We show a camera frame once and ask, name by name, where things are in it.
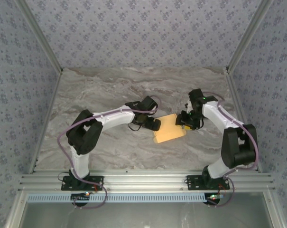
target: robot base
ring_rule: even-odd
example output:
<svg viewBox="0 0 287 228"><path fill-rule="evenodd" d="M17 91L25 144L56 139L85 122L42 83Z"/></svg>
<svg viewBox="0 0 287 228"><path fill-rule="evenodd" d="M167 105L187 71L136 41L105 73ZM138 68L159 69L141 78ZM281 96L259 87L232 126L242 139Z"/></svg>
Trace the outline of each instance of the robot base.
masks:
<svg viewBox="0 0 287 228"><path fill-rule="evenodd" d="M223 178L212 179L212 183L205 182L202 175L189 175L186 177L187 189L193 190L222 190L220 185L226 190L230 189L229 182Z"/></svg>
<svg viewBox="0 0 287 228"><path fill-rule="evenodd" d="M69 173L69 176L63 177L63 181L61 185L62 191L80 191L80 190L81 191L95 191L95 190L101 191L102 190L100 186L87 184L87 183L84 183L78 180L72 174L71 170L69 170L68 173ZM96 183L103 185L104 177L103 176L90 176L90 174L88 174L83 179L86 181L96 182Z"/></svg>

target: white cable tray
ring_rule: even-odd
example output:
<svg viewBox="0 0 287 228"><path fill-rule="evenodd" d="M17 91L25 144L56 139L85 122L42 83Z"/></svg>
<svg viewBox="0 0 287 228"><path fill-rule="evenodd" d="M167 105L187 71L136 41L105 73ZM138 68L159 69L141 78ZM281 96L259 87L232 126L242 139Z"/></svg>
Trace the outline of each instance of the white cable tray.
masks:
<svg viewBox="0 0 287 228"><path fill-rule="evenodd" d="M70 203L70 193L30 193L28 203ZM104 193L91 194L89 200L77 202L101 203ZM204 193L109 193L107 203L206 202Z"/></svg>

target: black mounting plate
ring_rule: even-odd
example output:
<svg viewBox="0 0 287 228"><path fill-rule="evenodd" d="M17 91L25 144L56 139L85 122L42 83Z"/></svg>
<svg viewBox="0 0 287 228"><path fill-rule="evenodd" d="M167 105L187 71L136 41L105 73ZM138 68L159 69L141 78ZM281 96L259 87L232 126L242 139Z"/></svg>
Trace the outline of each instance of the black mounting plate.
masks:
<svg viewBox="0 0 287 228"><path fill-rule="evenodd" d="M89 176L89 177L85 178L85 180L90 181L90 182L96 182L96 183L103 185L104 177L103 176ZM79 189L79 187L73 185L73 182L74 182L74 177L71 177L71 176L63 177L61 190L62 191L78 191L78 190L94 191L95 190L95 186L91 185L91 184L86 184L84 187L81 187L81 189ZM96 185L96 189L98 191L102 190L102 188L100 186L97 186L97 185Z"/></svg>
<svg viewBox="0 0 287 228"><path fill-rule="evenodd" d="M188 175L186 176L186 183L187 183L187 189L188 190L222 190L222 188L219 187L221 184L226 190L230 189L229 181L224 180L221 178L221 180L218 180L217 185L213 188L207 188L204 184L202 175Z"/></svg>

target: black cable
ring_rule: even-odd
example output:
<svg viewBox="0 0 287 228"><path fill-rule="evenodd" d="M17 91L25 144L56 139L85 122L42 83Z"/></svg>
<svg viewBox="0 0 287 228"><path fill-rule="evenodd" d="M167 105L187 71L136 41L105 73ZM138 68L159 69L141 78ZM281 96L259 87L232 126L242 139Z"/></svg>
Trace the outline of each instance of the black cable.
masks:
<svg viewBox="0 0 287 228"><path fill-rule="evenodd" d="M58 178L58 180L61 181L61 182L63 182L63 180L59 179L59 176L60 176L60 174L62 174L62 173L67 173L67 174L68 174L68 172L61 172L61 173L58 174L57 178Z"/></svg>
<svg viewBox="0 0 287 228"><path fill-rule="evenodd" d="M137 130L134 130L133 128L131 128L131 127L130 127L130 124L128 124L128 127L129 127L132 131L137 132L137 131L139 131L139 129L141 128L141 125L139 126L139 128L138 128Z"/></svg>
<svg viewBox="0 0 287 228"><path fill-rule="evenodd" d="M204 127L204 118L201 119L201 122L202 122L202 125L197 130L199 130L199 129Z"/></svg>

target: glass panel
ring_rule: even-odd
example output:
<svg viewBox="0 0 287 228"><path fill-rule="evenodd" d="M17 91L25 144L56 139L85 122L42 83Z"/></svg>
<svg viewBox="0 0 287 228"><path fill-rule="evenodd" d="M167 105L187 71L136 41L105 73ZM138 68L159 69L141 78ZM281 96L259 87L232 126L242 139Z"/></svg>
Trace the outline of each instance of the glass panel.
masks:
<svg viewBox="0 0 287 228"><path fill-rule="evenodd" d="M70 203L28 203L21 224L21 228L272 227L262 193L237 193L223 208L203 203L108 203L85 210Z"/></svg>

